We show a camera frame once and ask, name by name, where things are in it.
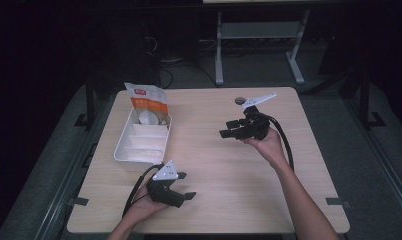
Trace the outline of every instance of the red logo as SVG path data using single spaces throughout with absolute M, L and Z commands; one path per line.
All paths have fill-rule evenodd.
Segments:
M 138 95 L 147 95 L 147 91 L 142 90 L 142 89 L 135 89 L 134 91 Z

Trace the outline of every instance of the storage box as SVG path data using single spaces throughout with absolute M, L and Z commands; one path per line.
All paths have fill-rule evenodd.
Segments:
M 163 162 L 172 124 L 170 116 L 167 122 L 168 125 L 139 124 L 133 108 L 114 151 L 114 158 L 127 171 L 144 172 L 152 165 Z

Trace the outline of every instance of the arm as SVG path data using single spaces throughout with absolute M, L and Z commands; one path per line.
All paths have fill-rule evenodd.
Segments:
M 270 163 L 281 182 L 289 213 L 299 239 L 338 239 L 326 216 L 316 205 L 285 159 L 279 134 L 269 129 L 263 140 L 242 142 L 252 145 Z
M 146 185 L 139 188 L 135 200 L 142 198 L 133 202 L 126 215 L 108 236 L 108 240 L 126 240 L 137 224 L 168 207 L 166 204 L 152 201 L 149 196 L 146 196 L 147 194 Z

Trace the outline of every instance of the light wood table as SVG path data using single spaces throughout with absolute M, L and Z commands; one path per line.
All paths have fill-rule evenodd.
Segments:
M 181 208 L 170 207 L 135 228 L 140 233 L 293 233 L 294 227 L 274 170 L 254 148 L 222 139 L 229 120 L 244 118 L 238 96 L 277 97 L 258 105 L 281 124 L 291 145 L 295 172 L 338 233 L 349 230 L 332 179 L 297 93 L 292 88 L 166 90 L 173 118 L 165 160 L 188 175 L 174 191 L 197 192 Z M 126 91 L 117 95 L 67 228 L 74 233 L 110 232 L 120 221 L 140 172 L 127 172 L 113 157 L 131 110 Z

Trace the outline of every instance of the orange and white package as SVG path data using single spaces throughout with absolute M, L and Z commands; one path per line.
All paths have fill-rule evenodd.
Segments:
M 153 85 L 125 83 L 141 124 L 167 124 L 167 98 L 163 89 Z

